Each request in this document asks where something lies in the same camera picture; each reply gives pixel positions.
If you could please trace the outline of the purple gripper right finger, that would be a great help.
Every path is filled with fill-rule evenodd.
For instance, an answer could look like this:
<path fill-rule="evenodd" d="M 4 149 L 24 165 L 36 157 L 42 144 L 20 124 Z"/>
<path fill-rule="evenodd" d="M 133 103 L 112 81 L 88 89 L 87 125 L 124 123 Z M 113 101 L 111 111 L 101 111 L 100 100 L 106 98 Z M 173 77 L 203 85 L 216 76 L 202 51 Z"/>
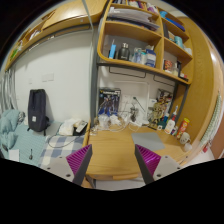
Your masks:
<path fill-rule="evenodd" d="M 154 181 L 153 174 L 161 160 L 161 157 L 153 151 L 138 144 L 135 145 L 135 157 L 145 184 L 152 183 Z"/>

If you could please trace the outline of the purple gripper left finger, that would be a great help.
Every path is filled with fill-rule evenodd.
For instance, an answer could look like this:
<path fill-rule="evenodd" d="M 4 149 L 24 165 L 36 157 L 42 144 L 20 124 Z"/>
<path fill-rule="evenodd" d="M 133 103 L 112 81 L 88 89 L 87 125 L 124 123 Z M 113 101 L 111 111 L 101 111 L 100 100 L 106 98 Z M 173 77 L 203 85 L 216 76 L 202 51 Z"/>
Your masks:
<path fill-rule="evenodd" d="M 81 185 L 92 157 L 92 145 L 87 145 L 66 157 L 66 160 L 74 174 L 73 182 Z"/>

